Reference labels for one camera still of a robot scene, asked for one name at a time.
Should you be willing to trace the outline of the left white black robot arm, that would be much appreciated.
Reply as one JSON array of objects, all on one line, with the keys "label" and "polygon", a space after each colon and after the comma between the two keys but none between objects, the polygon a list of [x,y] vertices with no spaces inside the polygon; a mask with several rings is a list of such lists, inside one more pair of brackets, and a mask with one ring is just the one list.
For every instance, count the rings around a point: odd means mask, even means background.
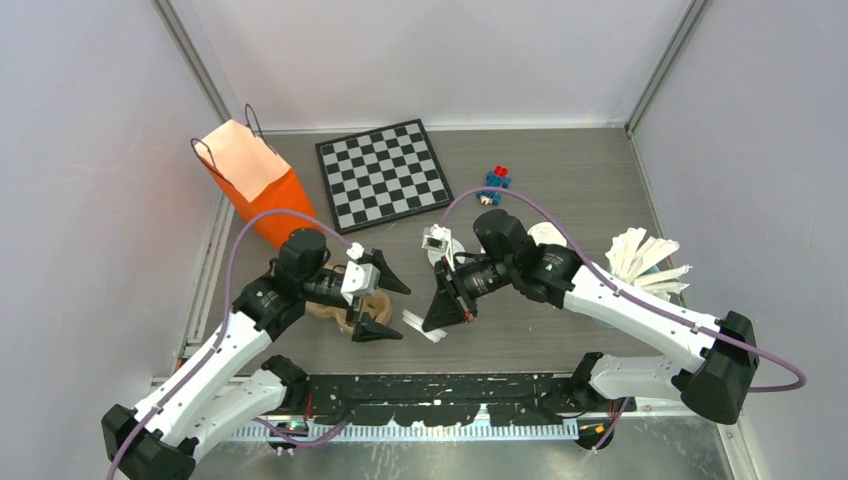
[{"label": "left white black robot arm", "polygon": [[341,308],[355,320],[353,339],[398,339],[363,307],[377,290],[408,295],[379,249],[351,243],[341,270],[327,267],[330,251],[322,230],[294,231],[266,273],[248,283],[215,333],[157,390],[133,407],[116,404],[101,420],[107,476],[187,479],[199,460],[235,429],[278,409],[298,412],[310,396],[307,374],[275,355],[241,386],[221,388],[306,313],[309,303]]}]

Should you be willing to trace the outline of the white plastic cup lid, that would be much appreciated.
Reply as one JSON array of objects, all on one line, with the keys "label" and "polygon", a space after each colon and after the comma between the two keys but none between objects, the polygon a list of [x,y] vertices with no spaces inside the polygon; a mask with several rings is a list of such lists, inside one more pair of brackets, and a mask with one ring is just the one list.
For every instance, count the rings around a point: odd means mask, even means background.
[{"label": "white plastic cup lid", "polygon": [[431,266],[434,266],[439,260],[441,260],[444,256],[447,256],[449,263],[452,269],[455,269],[457,265],[461,264],[461,261],[455,258],[457,253],[464,252],[464,246],[457,239],[453,238],[451,240],[451,246],[445,252],[440,251],[427,251],[427,259]]}]

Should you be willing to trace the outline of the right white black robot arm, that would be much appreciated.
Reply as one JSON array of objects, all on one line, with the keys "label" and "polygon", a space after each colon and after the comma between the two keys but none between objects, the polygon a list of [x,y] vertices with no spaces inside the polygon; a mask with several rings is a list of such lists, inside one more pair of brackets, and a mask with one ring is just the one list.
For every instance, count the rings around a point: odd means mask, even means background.
[{"label": "right white black robot arm", "polygon": [[657,350],[648,357],[585,354],[568,379],[565,397],[596,410],[625,397],[680,401],[719,424],[737,422],[759,366],[748,351],[752,322],[730,311],[723,318],[687,312],[628,285],[583,260],[564,239],[528,232],[502,209],[478,217],[479,254],[444,256],[434,264],[436,292],[424,332],[469,323],[479,298],[511,286],[525,298],[598,319]]}]

